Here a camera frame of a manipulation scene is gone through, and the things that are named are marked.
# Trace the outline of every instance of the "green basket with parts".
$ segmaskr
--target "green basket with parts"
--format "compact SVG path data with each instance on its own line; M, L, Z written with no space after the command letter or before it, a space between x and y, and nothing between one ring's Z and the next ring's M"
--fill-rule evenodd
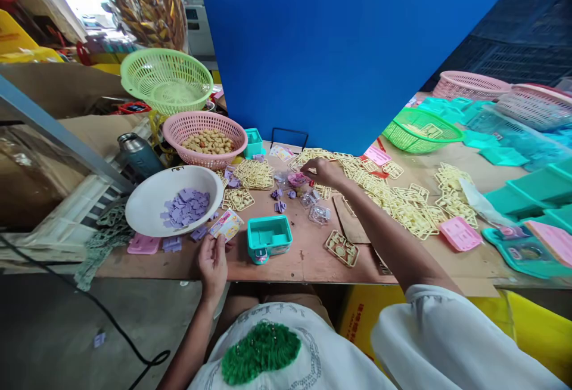
M394 146L408 153L429 153L465 139L465 134L433 113L405 108L383 131Z
M188 54L145 49L123 60L121 85L154 110L172 115L201 110L213 91L213 76Z

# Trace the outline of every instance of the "blue partition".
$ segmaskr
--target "blue partition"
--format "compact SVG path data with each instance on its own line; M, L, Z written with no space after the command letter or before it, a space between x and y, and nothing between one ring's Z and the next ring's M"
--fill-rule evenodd
M497 0L205 0L229 115L360 155Z

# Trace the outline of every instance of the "pink basket of food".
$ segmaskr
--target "pink basket of food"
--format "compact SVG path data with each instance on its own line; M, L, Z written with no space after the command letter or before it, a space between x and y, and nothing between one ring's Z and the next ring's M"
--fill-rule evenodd
M499 99L495 109L537 131L572 123L572 97L543 85L514 85L510 93Z
M510 91L509 83L492 77L463 71L443 71L433 96L449 101L457 97L473 101L493 101Z
M186 163L213 171L230 165L248 144L238 123L203 111L174 114L165 121L163 135Z

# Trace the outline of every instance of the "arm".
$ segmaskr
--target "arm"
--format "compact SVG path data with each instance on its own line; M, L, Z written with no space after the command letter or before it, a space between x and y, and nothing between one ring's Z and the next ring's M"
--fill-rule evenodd
M159 390L186 389L203 365L215 310L228 275L224 235L216 240L210 234L206 235L198 255L198 266L203 282L201 300L175 357L157 387Z
M461 294L443 268L423 245L383 209L377 206L335 164L311 159L301 169L305 176L343 194L368 235L372 246L405 292L414 284L430 284Z

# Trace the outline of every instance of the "pink plastic basket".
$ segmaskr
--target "pink plastic basket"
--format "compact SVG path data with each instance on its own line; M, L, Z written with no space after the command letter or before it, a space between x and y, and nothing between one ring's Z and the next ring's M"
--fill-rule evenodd
M218 129L223 132L232 141L235 150L227 154L204 154L188 150L181 145L190 135L199 134L205 129ZM203 111L174 114L165 121L163 135L186 163L213 171L230 165L248 144L246 132L238 123L220 114Z
M518 84L503 95L495 109L537 131L572 122L572 97L547 86Z
M492 77L463 71L443 71L433 96L449 101L457 97L473 101L492 101L510 91L509 83Z

